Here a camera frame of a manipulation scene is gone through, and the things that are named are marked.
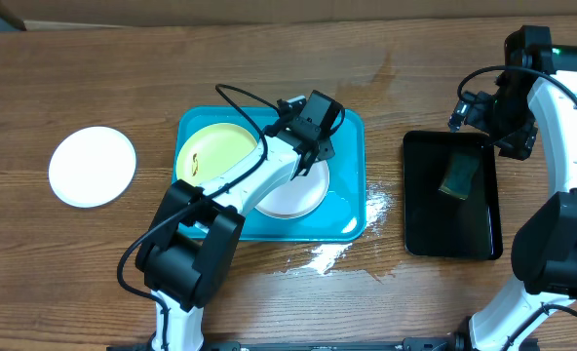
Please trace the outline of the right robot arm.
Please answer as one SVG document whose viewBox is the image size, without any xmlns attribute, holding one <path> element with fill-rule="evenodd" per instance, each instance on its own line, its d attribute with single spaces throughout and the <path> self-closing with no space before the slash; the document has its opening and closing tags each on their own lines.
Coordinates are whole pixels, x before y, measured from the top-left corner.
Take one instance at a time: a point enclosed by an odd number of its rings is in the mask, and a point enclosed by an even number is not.
<svg viewBox="0 0 577 351">
<path fill-rule="evenodd" d="M 448 126 L 488 134 L 504 157 L 524 160 L 542 140 L 549 199 L 515 236 L 513 275 L 439 350 L 536 350 L 532 332 L 557 311 L 577 318 L 577 46 L 524 25 L 504 42 L 498 90 L 459 87 Z"/>
</svg>

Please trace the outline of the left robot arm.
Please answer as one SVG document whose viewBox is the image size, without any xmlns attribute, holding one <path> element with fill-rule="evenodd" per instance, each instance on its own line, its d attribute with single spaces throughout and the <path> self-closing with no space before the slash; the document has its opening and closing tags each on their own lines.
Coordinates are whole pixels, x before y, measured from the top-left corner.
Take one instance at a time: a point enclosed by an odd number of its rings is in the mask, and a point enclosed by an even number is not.
<svg viewBox="0 0 577 351">
<path fill-rule="evenodd" d="M 331 137 L 345 119 L 341 103 L 318 91 L 278 100 L 277 120 L 256 131 L 256 148 L 200 185 L 174 182 L 148 231 L 131 246 L 135 267 L 158 309 L 149 350 L 203 345 L 202 310 L 225 281 L 247 214 L 276 188 L 334 155 Z"/>
</svg>

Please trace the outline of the green yellow sponge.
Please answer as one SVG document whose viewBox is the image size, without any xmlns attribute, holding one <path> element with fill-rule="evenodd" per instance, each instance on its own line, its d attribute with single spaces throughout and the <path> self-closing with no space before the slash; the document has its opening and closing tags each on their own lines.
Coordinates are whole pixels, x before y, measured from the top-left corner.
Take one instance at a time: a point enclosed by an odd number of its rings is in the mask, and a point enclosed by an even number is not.
<svg viewBox="0 0 577 351">
<path fill-rule="evenodd" d="M 478 156 L 453 153 L 439 187 L 440 192 L 458 200 L 466 200 L 471 193 L 472 181 L 479 166 Z"/>
</svg>

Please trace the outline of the teal plastic tray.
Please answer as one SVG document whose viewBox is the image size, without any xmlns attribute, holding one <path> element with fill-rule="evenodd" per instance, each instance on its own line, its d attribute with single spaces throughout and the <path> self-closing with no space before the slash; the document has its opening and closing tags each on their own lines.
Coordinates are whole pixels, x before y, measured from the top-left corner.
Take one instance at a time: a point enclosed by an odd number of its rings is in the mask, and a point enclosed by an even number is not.
<svg viewBox="0 0 577 351">
<path fill-rule="evenodd" d="M 270 107 L 244 107 L 261 129 L 277 119 Z M 197 106 L 180 119 L 173 158 L 172 182 L 184 179 L 178 154 L 196 132 L 216 123 L 238 125 L 245 137 L 259 136 L 243 116 L 229 106 Z M 292 219 L 273 218 L 258 210 L 246 216 L 242 241 L 348 242 L 361 236 L 366 225 L 365 135 L 360 116 L 346 110 L 345 120 L 331 137 L 335 155 L 327 160 L 330 185 L 323 202 L 311 213 Z"/>
</svg>

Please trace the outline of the white plate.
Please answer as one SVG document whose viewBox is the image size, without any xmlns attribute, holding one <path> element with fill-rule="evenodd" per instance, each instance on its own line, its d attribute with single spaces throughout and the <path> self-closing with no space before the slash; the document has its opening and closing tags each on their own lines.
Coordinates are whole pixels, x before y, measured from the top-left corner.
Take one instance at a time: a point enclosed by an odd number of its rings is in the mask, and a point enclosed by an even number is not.
<svg viewBox="0 0 577 351">
<path fill-rule="evenodd" d="M 319 207 L 327 195 L 329 184 L 327 161 L 317 162 L 308 175 L 298 175 L 274 189 L 255 208 L 274 218 L 298 218 Z"/>
<path fill-rule="evenodd" d="M 119 197 L 131 184 L 135 169 L 131 141 L 113 128 L 94 126 L 58 145 L 49 163 L 48 180 L 63 203 L 94 208 Z"/>
</svg>

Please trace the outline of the black rectangular tray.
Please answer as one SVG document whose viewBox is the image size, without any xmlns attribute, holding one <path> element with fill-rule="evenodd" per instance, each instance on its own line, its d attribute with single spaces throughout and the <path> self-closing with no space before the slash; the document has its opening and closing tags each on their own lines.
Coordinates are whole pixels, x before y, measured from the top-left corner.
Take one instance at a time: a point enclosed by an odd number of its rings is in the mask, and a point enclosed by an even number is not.
<svg viewBox="0 0 577 351">
<path fill-rule="evenodd" d="M 480 158 L 466 200 L 442 192 L 453 153 Z M 412 131 L 403 139 L 404 242 L 410 254 L 496 260 L 503 252 L 494 147 L 483 134 Z"/>
</svg>

